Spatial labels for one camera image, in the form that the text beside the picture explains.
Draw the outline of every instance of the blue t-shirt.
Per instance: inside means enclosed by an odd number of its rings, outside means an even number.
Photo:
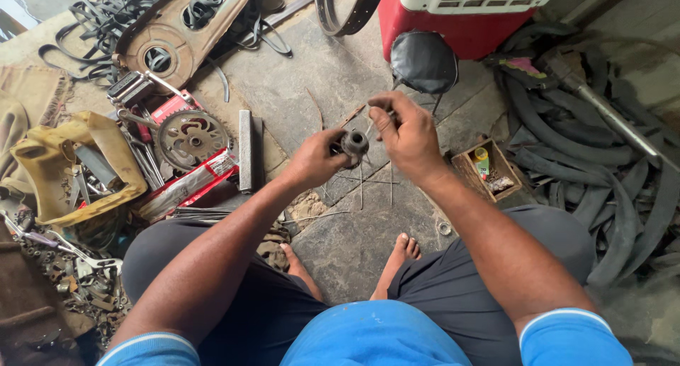
[[[557,309],[531,320],[520,335],[525,366],[632,365],[607,323],[582,309]],[[117,345],[98,366],[200,365],[191,343],[170,333],[147,333]],[[399,301],[352,302],[312,319],[281,366],[471,366],[453,339],[422,311]]]

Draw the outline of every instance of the red and white packet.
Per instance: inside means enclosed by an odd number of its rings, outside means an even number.
[[[171,214],[176,207],[191,205],[217,183],[239,172],[236,157],[221,148],[183,177],[166,183],[135,205],[139,215],[151,223]]]

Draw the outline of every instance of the wooden box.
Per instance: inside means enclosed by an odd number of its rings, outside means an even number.
[[[510,178],[510,180],[515,183],[514,186],[507,188],[496,195],[492,194],[491,190],[486,186],[486,182],[481,178],[480,173],[477,172],[475,164],[472,162],[472,155],[475,149],[479,147],[484,147],[489,153],[489,168],[496,170],[499,177],[507,176]],[[477,194],[482,196],[482,198],[492,203],[496,203],[498,200],[501,200],[522,188],[520,179],[517,178],[515,172],[510,167],[510,164],[508,164],[505,155],[503,155],[493,139],[487,139],[482,143],[455,155],[451,159],[451,163],[466,187],[472,188]]]

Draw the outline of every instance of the red air cooler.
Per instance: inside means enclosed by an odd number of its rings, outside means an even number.
[[[460,59],[493,52],[548,0],[381,0],[383,56],[403,32],[438,32]]]

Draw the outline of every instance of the white label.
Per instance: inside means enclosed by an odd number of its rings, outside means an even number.
[[[229,169],[234,167],[236,163],[229,157],[229,151],[225,150],[222,154],[215,156],[208,162],[208,166],[215,171],[217,176],[223,175]]]

